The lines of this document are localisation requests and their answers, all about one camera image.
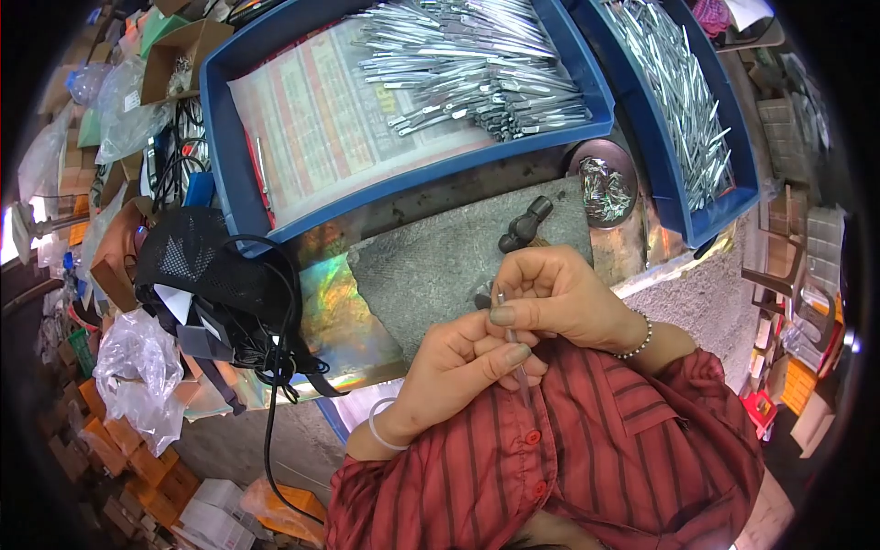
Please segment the hair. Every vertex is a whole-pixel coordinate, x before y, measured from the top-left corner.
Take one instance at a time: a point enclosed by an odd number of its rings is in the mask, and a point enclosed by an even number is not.
[[[531,539],[529,537],[522,537],[521,539],[509,540],[507,544],[501,547],[501,550],[559,550],[565,549],[568,550],[568,546],[558,545],[558,544],[538,544],[533,545],[529,544]]]

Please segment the metal bowl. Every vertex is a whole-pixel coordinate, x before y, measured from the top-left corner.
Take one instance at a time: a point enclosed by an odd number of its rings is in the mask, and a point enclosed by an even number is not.
[[[635,166],[633,166],[633,160],[627,152],[621,149],[615,142],[608,141],[607,139],[591,139],[579,143],[571,155],[571,161],[568,163],[568,170],[566,172],[567,176],[579,175],[581,161],[587,157],[601,158],[609,168],[620,172],[622,185],[629,192],[629,196],[632,199],[629,202],[629,206],[622,215],[610,221],[597,219],[587,214],[587,224],[597,229],[611,229],[623,224],[633,213],[639,198],[639,184],[638,179],[635,177]]]

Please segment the black strap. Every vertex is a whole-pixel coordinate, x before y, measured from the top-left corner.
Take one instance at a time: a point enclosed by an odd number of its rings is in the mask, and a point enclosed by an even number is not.
[[[324,378],[323,374],[306,374],[305,377],[308,378],[312,387],[318,390],[318,393],[324,397],[342,397],[343,395],[348,395],[348,392],[340,392],[331,386],[330,383],[327,382],[327,379]]]
[[[217,366],[210,359],[202,359],[201,357],[193,357],[195,359],[195,363],[199,365],[199,368],[205,373],[205,376],[208,377],[208,380],[211,381],[211,384],[220,392],[220,395],[223,396],[223,400],[226,401],[226,404],[232,407],[232,415],[238,416],[246,411],[246,407],[238,402],[238,395],[230,388],[226,381],[223,380],[223,375],[220,374],[220,370],[217,369]]]

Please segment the metal knife blade pile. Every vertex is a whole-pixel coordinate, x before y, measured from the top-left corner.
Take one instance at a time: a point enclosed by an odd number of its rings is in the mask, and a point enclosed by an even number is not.
[[[718,101],[700,62],[691,53],[684,27],[651,2],[608,2],[612,31],[642,66],[666,119],[685,183],[687,206],[704,208],[732,185],[730,149],[718,120]]]
[[[529,0],[403,0],[352,17],[367,19],[366,82],[424,105],[388,121],[400,136],[466,118],[507,142],[592,119]]]

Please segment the gray cloth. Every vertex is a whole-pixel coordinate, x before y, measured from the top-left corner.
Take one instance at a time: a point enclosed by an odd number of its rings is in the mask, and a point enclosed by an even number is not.
[[[408,362],[431,323],[476,309],[473,290],[491,280],[501,265],[498,239],[539,195],[549,198],[554,209],[538,235],[551,245],[572,245],[592,264],[590,229],[577,177],[468,204],[351,247],[348,264],[358,293]]]

